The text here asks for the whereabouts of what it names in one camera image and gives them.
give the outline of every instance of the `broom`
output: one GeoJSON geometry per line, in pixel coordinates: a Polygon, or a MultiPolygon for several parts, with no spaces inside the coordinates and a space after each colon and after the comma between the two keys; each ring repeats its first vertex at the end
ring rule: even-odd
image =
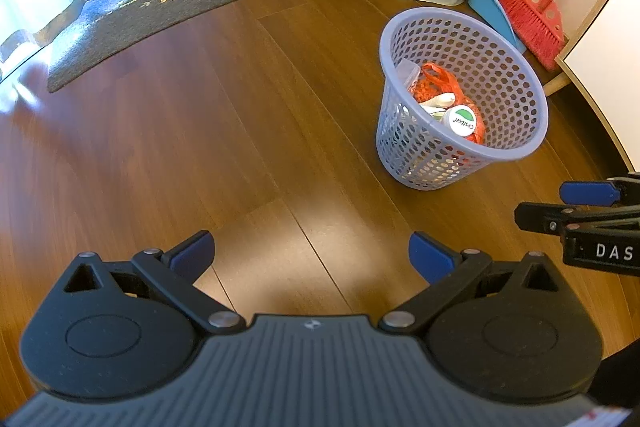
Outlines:
{"type": "Polygon", "coordinates": [[[498,0],[513,29],[549,71],[564,46],[562,19],[553,0],[498,0]]]}

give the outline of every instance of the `orange plastic bag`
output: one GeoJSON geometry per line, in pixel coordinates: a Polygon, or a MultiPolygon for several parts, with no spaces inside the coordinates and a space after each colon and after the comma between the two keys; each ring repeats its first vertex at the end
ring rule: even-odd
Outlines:
{"type": "Polygon", "coordinates": [[[462,92],[458,79],[454,74],[449,73],[445,68],[433,62],[425,62],[420,68],[424,78],[418,79],[412,95],[418,103],[431,100],[443,92],[452,92],[456,96],[454,105],[468,105],[476,115],[476,130],[466,139],[482,144],[484,141],[484,120],[478,106],[462,92]]]}

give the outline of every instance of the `trash basket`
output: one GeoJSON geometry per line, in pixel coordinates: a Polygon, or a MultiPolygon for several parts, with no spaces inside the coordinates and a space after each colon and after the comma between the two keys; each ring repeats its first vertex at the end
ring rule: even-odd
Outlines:
{"type": "Polygon", "coordinates": [[[435,190],[489,163],[531,154],[546,134],[542,85],[529,63],[489,26],[441,8],[413,8],[386,25],[380,39],[385,90],[376,146],[387,171],[418,190],[435,190]],[[457,136],[418,105],[396,75],[407,58],[455,74],[482,113],[479,145],[457,136]]]}

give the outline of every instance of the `blue dustpan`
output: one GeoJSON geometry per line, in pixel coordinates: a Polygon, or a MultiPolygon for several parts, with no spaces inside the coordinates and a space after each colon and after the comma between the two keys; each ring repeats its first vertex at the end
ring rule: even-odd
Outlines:
{"type": "Polygon", "coordinates": [[[498,0],[467,0],[469,6],[481,16],[491,28],[507,39],[520,52],[524,53],[527,47],[516,36],[507,14],[502,9],[498,0]]]}

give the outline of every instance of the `rug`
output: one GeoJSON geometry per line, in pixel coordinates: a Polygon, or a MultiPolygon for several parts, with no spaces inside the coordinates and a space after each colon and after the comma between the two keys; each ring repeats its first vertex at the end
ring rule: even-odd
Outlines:
{"type": "Polygon", "coordinates": [[[91,0],[52,43],[55,92],[105,58],[169,26],[235,0],[91,0]]]}

